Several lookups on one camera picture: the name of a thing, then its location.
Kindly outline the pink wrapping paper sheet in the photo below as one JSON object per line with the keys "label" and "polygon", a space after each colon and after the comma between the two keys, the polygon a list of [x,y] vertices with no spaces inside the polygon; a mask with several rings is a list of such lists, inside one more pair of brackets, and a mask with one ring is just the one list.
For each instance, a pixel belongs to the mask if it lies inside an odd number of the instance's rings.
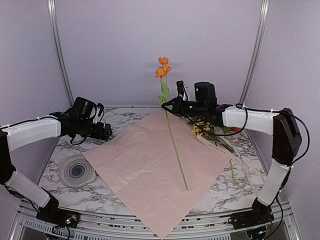
{"label": "pink wrapping paper sheet", "polygon": [[158,109],[84,154],[98,175],[160,239],[202,199],[230,158]]}

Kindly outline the yellow fake flower bunch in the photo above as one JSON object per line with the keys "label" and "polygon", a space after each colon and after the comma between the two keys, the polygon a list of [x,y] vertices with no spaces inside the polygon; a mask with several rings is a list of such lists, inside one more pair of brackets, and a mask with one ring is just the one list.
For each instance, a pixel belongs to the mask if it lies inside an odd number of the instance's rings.
{"label": "yellow fake flower bunch", "polygon": [[194,136],[207,136],[214,132],[214,126],[209,122],[206,122],[202,119],[198,119],[196,122],[193,123],[193,128],[191,132]]}

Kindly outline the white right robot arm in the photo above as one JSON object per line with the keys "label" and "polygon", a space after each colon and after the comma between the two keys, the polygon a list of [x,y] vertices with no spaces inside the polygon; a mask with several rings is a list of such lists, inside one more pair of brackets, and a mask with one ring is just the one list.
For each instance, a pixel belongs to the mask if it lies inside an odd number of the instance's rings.
{"label": "white right robot arm", "polygon": [[266,110],[247,108],[242,104],[218,104],[215,86],[209,82],[194,85],[195,100],[189,101],[183,81],[177,81],[177,92],[181,98],[179,113],[187,117],[200,117],[218,127],[239,128],[272,136],[272,162],[267,179],[257,201],[269,206],[285,183],[297,153],[302,136],[299,119],[290,108]]}

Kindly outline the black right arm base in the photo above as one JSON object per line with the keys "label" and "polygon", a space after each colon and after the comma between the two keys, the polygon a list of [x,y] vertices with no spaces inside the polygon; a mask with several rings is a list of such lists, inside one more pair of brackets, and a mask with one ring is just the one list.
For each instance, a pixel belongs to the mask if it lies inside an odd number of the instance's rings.
{"label": "black right arm base", "polygon": [[274,219],[271,204],[264,205],[256,198],[251,210],[231,214],[228,223],[232,224],[235,230],[238,230],[271,223]]}

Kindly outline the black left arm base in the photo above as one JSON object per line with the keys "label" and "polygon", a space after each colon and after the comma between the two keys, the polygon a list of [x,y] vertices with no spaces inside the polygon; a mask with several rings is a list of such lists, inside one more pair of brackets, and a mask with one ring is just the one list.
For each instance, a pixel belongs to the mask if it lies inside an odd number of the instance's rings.
{"label": "black left arm base", "polygon": [[39,207],[36,218],[59,226],[76,228],[79,223],[80,214],[76,211],[59,208],[57,199],[50,199],[45,207]]}

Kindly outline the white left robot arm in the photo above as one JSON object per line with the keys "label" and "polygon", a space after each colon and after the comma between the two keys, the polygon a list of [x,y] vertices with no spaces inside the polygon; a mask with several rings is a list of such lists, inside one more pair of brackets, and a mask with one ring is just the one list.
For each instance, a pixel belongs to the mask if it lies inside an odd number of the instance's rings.
{"label": "white left robot arm", "polygon": [[[42,117],[51,112],[65,111],[69,108],[69,102],[65,95],[43,95],[43,96],[1,96],[0,97],[0,123],[14,124],[27,119]],[[134,123],[134,119],[127,119],[124,123],[116,123],[116,118],[111,113],[134,113],[142,116],[142,113],[152,113],[156,107],[116,107],[108,108],[103,118],[111,123],[113,137],[120,133],[125,127]],[[42,176],[48,160],[58,144],[57,138],[44,139],[15,150],[11,154],[13,165],[33,182],[38,182]]]}

